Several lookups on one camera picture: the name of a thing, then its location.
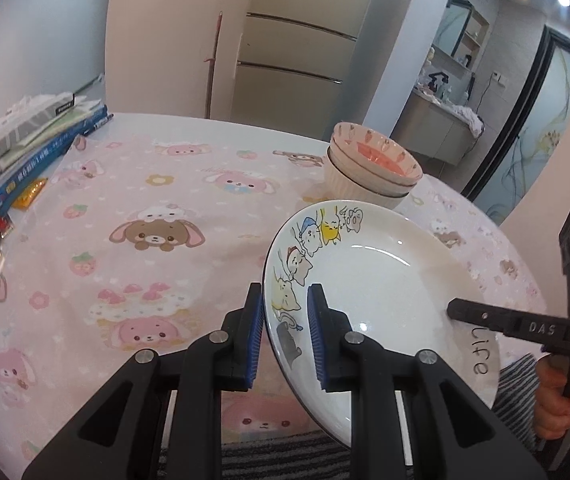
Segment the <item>book spine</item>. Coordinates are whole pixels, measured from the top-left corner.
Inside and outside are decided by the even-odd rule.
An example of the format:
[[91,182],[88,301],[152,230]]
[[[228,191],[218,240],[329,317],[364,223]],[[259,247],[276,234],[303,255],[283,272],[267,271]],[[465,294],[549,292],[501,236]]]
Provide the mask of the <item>book spine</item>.
[[107,106],[65,130],[42,146],[0,188],[0,216],[4,216],[20,193],[71,146],[78,135],[87,136],[108,121]]

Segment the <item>striped clothing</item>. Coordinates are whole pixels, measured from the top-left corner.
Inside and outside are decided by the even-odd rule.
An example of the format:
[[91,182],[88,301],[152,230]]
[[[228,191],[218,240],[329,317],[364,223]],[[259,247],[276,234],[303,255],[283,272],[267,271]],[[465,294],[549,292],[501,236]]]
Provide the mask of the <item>striped clothing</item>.
[[[534,448],[532,417],[534,390],[539,385],[532,355],[501,370],[492,411],[526,446]],[[161,453],[158,479],[165,478],[167,450]],[[254,440],[222,447],[225,480],[347,480],[350,450],[322,431],[296,436]],[[407,468],[408,479],[413,478]]]

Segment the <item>metal bolt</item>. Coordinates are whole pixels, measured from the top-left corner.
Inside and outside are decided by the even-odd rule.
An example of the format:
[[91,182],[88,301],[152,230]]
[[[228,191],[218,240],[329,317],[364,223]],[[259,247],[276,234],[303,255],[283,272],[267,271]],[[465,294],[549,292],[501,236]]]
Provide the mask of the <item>metal bolt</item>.
[[136,359],[137,363],[144,365],[154,358],[154,352],[152,352],[150,349],[139,350],[136,352],[136,356],[134,358]]
[[353,345],[360,345],[363,341],[365,341],[365,336],[360,332],[350,331],[345,334],[345,340]]
[[214,330],[214,332],[209,334],[209,340],[212,343],[224,343],[229,339],[229,334],[224,330]]
[[433,365],[438,361],[439,357],[431,350],[421,350],[418,352],[419,361],[426,365]]

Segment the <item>ceiling light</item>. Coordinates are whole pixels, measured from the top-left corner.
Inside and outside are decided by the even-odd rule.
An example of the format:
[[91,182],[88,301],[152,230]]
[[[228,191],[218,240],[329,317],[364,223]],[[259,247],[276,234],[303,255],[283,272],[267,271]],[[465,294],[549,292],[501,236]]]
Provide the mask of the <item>ceiling light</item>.
[[563,7],[569,7],[570,0],[558,0]]

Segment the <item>bowl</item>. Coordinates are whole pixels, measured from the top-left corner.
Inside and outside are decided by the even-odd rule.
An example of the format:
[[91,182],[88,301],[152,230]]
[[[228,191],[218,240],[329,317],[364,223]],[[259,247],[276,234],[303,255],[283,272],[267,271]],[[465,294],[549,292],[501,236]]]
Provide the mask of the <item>bowl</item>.
[[327,157],[332,159],[332,163],[341,171],[341,173],[374,193],[399,197],[407,195],[414,188],[414,186],[401,186],[396,182],[390,182],[389,180],[385,180],[379,175],[366,170],[360,164],[354,162],[350,157],[345,155],[345,153],[342,152],[334,142],[334,139],[330,141],[329,149],[327,150]]
[[387,209],[395,208],[404,199],[402,196],[390,197],[365,189],[341,173],[329,158],[327,163],[323,165],[323,171],[325,173],[325,185],[335,198],[360,200],[361,202],[380,205]]
[[408,150],[365,126],[338,123],[332,139],[351,160],[385,180],[414,186],[423,176],[421,166]]

